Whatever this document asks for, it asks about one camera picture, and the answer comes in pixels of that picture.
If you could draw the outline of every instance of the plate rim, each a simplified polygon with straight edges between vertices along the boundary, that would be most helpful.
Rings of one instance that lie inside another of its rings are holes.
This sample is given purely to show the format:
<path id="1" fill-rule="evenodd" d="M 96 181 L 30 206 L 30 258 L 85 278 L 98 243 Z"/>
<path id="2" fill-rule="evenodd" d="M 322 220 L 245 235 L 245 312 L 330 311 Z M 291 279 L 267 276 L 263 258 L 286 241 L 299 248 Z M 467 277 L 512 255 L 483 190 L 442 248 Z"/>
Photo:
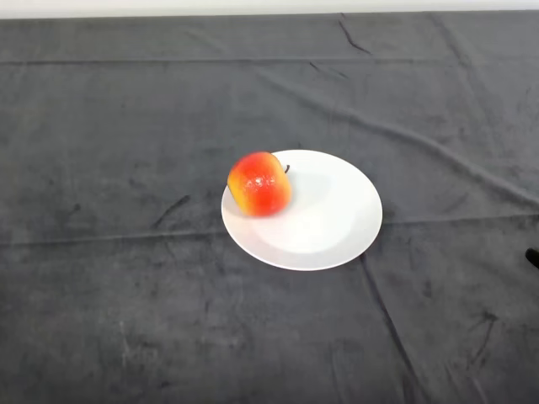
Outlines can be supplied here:
<path id="1" fill-rule="evenodd" d="M 330 153 L 326 153 L 324 151 L 316 151 L 316 150 L 310 150 L 310 149 L 287 149 L 287 150 L 279 150 L 279 151 L 273 151 L 271 152 L 271 154 L 275 155 L 276 153 L 282 153 L 282 152 L 311 152 L 311 153 L 316 153 L 316 154 L 324 154 L 324 155 L 327 155 L 327 156 L 331 156 L 333 158 L 337 158 L 339 159 L 340 161 L 342 162 L 345 162 L 346 164 L 352 166 L 353 168 L 355 168 L 356 170 L 358 170 L 361 174 L 363 174 L 365 176 L 365 178 L 369 181 L 369 183 L 372 185 L 372 188 L 375 190 L 375 193 L 376 193 L 376 197 L 378 199 L 378 203 L 380 205 L 380 208 L 381 208 L 381 214 L 380 214 L 380 223 L 378 224 L 377 226 L 377 229 L 376 229 L 376 232 L 374 233 L 374 236 L 372 238 L 372 240 L 369 242 L 369 245 L 363 250 L 361 251 L 360 253 L 358 253 L 357 255 L 355 255 L 354 257 L 352 258 L 346 258 L 344 259 L 342 262 L 339 261 L 338 263 L 335 263 L 335 264 L 331 264 L 331 265 L 323 265 L 323 266 L 320 266 L 320 267 L 312 267 L 312 268 L 297 268 L 297 267 L 292 267 L 292 266 L 287 266 L 287 265 L 281 265 L 281 264 L 277 264 L 277 263 L 272 263 L 271 261 L 265 259 L 265 258 L 261 258 L 260 256 L 258 256 L 257 254 L 253 253 L 253 252 L 250 252 L 249 250 L 247 250 L 238 240 L 237 238 L 232 234 L 232 232 L 228 229 L 228 226 L 227 226 L 227 223 L 225 221 L 225 216 L 223 215 L 223 208 L 224 208 L 224 199 L 225 199 L 225 196 L 227 195 L 227 191 L 230 193 L 230 189 L 228 188 L 228 185 L 225 186 L 225 189 L 223 190 L 223 193 L 222 193 L 222 197 L 221 197 L 221 219 L 222 219 L 222 222 L 223 222 L 223 225 L 225 226 L 225 229 L 227 230 L 227 233 L 228 235 L 231 237 L 231 239 L 242 249 L 244 250 L 244 252 L 246 252 L 248 255 L 250 255 L 251 257 L 253 258 L 256 258 L 258 259 L 259 261 L 263 262 L 263 263 L 266 263 L 272 267 L 275 267 L 275 268 L 282 268 L 282 269 L 286 269 L 286 270 L 290 270 L 290 271 L 299 271 L 299 272 L 314 272 L 314 271 L 322 271 L 324 269 L 331 269 L 331 268 L 337 268 L 337 267 L 340 267 L 341 265 L 345 265 L 346 263 L 349 263 L 353 260 L 355 260 L 356 258 L 358 258 L 359 256 L 361 256 L 361 254 L 363 254 L 365 251 L 367 251 L 373 244 L 373 242 L 376 240 L 376 238 L 378 237 L 378 235 L 380 234 L 380 229 L 382 228 L 382 222 L 383 222 L 383 205 L 382 205 L 382 198 L 380 198 L 380 194 L 378 193 L 378 189 L 376 189 L 376 186 L 374 185 L 374 183 L 371 181 L 371 179 L 369 177 L 366 176 L 365 173 L 363 173 L 357 166 L 355 166 L 354 164 L 352 164 L 351 162 L 348 162 L 346 160 L 344 160 L 343 158 L 341 157 L 338 157 L 338 156 L 335 156 L 333 154 L 330 154 Z"/>

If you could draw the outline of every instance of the white wall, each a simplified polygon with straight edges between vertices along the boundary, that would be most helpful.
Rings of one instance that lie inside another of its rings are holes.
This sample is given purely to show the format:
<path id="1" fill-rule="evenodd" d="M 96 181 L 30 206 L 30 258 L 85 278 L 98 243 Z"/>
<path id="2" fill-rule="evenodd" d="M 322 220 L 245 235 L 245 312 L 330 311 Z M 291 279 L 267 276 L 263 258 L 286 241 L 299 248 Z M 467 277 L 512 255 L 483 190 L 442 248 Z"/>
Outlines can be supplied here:
<path id="1" fill-rule="evenodd" d="M 0 0 L 0 19 L 539 9 L 539 0 Z"/>

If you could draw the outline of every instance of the white plate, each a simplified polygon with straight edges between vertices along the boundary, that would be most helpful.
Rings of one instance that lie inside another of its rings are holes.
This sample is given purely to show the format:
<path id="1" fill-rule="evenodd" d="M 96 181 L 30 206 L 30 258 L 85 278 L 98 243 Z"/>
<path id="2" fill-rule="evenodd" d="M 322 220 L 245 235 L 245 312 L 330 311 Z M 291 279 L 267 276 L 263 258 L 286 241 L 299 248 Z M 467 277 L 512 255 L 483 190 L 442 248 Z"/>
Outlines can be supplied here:
<path id="1" fill-rule="evenodd" d="M 292 200 L 276 215 L 249 217 L 226 187 L 221 214 L 232 239 L 260 261 L 298 271 L 360 256 L 382 225 L 382 202 L 372 182 L 345 160 L 319 151 L 273 154 L 290 165 Z"/>

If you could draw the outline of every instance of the plate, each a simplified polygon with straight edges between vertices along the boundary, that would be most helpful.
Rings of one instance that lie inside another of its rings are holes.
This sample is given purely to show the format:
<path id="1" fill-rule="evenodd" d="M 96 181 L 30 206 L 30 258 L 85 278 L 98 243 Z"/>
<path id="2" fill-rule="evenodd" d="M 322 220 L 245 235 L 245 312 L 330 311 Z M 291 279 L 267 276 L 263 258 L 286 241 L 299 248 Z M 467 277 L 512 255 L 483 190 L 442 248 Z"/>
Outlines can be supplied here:
<path id="1" fill-rule="evenodd" d="M 372 182 L 349 162 L 320 151 L 273 154 L 283 167 L 290 165 L 291 202 L 276 215 L 246 216 L 226 187 L 221 214 L 232 239 L 260 261 L 297 271 L 333 268 L 360 256 L 382 225 Z"/>

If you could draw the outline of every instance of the apple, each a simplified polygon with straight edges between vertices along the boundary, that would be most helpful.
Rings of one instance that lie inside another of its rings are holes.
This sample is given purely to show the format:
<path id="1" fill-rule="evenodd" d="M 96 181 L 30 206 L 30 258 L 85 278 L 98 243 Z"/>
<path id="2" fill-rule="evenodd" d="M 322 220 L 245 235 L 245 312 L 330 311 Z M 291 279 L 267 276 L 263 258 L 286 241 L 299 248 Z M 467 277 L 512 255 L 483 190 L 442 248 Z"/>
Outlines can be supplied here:
<path id="1" fill-rule="evenodd" d="M 273 154 L 257 151 L 234 164 L 228 174 L 228 188 L 245 215 L 273 215 L 283 210 L 292 197 L 287 171 Z"/>

